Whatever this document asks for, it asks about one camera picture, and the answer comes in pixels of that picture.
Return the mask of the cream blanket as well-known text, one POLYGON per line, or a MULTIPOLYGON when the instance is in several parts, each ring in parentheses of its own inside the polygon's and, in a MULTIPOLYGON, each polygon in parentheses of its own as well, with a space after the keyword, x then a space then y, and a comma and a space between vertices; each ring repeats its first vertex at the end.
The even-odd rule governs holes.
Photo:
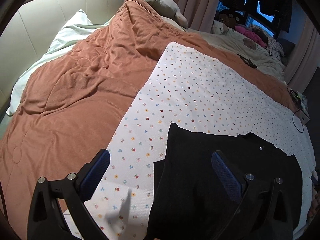
POLYGON ((166 18, 163 16, 162 19, 182 31, 199 34, 205 41, 207 41, 211 46, 214 46, 215 48, 225 50, 233 54, 239 54, 244 58, 251 60, 251 62, 255 66, 257 66, 257 69, 259 71, 263 72, 264 74, 274 76, 281 82, 284 82, 285 66, 281 63, 280 60, 271 57, 270 55, 267 56, 262 52, 253 50, 246 45, 243 45, 241 42, 231 39, 225 35, 211 34, 202 31, 196 31, 190 28, 185 29, 179 26, 170 18, 166 18))

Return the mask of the pink cloth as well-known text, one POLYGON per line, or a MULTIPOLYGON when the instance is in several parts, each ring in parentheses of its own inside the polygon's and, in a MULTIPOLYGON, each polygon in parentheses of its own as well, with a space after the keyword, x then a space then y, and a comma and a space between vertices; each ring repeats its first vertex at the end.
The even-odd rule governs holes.
POLYGON ((267 48, 267 44, 261 39, 260 36, 258 36, 253 31, 248 30, 247 28, 240 26, 240 25, 236 25, 235 30, 237 32, 241 33, 242 35, 245 35, 247 38, 250 38, 251 40, 253 40, 257 44, 259 44, 261 47, 263 47, 265 49, 267 48))

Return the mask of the brown plush toy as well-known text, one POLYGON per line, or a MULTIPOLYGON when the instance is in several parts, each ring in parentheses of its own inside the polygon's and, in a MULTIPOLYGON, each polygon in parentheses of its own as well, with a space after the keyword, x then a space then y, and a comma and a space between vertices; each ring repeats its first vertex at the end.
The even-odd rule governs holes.
POLYGON ((224 23, 229 28, 235 28, 239 24, 243 24, 244 19, 242 14, 237 11, 231 9, 224 9, 221 10, 218 15, 217 19, 224 23))

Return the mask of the black garment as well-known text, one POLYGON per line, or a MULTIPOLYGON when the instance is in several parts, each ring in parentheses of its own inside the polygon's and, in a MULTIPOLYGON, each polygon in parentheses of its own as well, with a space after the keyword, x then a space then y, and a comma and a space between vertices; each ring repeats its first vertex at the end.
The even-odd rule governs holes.
POLYGON ((146 239, 292 239, 302 171, 253 133, 213 135, 171 124, 146 239))

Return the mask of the orange quilted comforter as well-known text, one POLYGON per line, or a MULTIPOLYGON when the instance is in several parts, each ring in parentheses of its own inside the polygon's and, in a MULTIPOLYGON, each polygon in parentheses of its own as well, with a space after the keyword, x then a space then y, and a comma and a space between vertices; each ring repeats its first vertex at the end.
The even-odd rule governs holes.
POLYGON ((61 179, 105 148, 170 42, 219 59, 272 101, 295 106, 287 86, 164 21, 143 0, 125 0, 111 23, 29 77, 1 139, 1 185, 9 223, 22 239, 37 179, 61 179))

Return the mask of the floral patterned cloth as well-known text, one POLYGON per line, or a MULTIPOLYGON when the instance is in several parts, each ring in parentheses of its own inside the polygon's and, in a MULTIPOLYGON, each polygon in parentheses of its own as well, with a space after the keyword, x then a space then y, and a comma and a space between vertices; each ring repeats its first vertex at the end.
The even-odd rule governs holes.
POLYGON ((281 60, 284 57, 284 50, 282 45, 277 42, 265 29, 256 24, 250 24, 249 27, 256 33, 263 42, 267 44, 267 52, 271 57, 281 60))

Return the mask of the white plush toy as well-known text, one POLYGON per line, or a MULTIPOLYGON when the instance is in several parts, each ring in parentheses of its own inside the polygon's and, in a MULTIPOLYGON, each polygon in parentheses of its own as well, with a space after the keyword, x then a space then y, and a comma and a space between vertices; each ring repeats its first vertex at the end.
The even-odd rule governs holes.
POLYGON ((174 0, 144 0, 161 16, 175 21, 180 26, 187 28, 188 21, 181 13, 174 0))

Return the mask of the pale green pillow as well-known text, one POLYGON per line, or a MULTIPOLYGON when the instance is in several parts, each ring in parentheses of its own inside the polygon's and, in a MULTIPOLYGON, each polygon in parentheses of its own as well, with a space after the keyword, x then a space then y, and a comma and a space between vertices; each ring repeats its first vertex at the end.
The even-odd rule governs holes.
POLYGON ((6 110, 6 114, 12 116, 16 112, 29 77, 37 70, 37 68, 65 55, 78 41, 86 39, 97 29, 106 27, 109 24, 110 21, 107 21, 104 24, 93 24, 83 10, 78 10, 59 30, 50 44, 48 51, 18 78, 13 86, 10 97, 10 106, 6 110))

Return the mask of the cream padded headboard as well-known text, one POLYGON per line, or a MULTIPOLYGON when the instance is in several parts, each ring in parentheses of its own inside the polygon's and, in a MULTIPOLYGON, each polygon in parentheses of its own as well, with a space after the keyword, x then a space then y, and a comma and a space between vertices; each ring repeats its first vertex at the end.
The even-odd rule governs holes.
POLYGON ((1 35, 1 110, 18 78, 49 49, 65 23, 83 10, 93 24, 110 21, 124 0, 33 0, 20 7, 1 35))

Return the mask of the white dotted bed sheet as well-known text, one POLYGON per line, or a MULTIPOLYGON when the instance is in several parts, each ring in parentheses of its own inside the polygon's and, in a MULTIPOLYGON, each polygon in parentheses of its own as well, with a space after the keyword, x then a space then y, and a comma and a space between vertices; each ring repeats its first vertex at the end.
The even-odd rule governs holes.
POLYGON ((287 107, 201 52, 171 42, 122 118, 110 166, 85 206, 109 239, 142 239, 153 202, 153 163, 164 159, 171 123, 193 132, 254 133, 302 169, 298 235, 306 226, 316 162, 308 130, 287 107))

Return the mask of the bear pattern cushion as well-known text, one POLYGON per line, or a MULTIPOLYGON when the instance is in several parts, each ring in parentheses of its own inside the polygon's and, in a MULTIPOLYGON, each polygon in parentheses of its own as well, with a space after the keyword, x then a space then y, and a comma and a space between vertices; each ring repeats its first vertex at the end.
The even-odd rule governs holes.
POLYGON ((246 45, 247 47, 262 52, 263 54, 268 56, 268 52, 265 48, 261 47, 259 44, 251 40, 250 38, 247 38, 245 35, 242 35, 241 33, 237 32, 233 28, 227 27, 224 23, 219 21, 214 21, 212 26, 212 33, 213 34, 219 34, 219 35, 225 35, 231 39, 234 39, 238 42, 241 42, 243 45, 246 45))

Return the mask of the pink curtain right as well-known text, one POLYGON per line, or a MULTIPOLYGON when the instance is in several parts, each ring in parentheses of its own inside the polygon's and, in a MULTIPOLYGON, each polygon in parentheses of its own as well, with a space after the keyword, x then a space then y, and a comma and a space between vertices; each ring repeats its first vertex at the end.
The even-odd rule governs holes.
POLYGON ((303 93, 319 67, 319 33, 310 18, 284 70, 284 81, 295 91, 303 93))

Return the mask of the white bedside box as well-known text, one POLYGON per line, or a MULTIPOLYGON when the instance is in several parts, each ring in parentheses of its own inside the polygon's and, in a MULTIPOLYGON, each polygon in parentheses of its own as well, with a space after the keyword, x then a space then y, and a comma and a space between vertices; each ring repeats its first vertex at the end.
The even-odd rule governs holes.
POLYGON ((296 97, 296 105, 299 108, 299 118, 303 125, 306 125, 310 120, 309 110, 308 110, 308 100, 304 94, 294 91, 296 97))

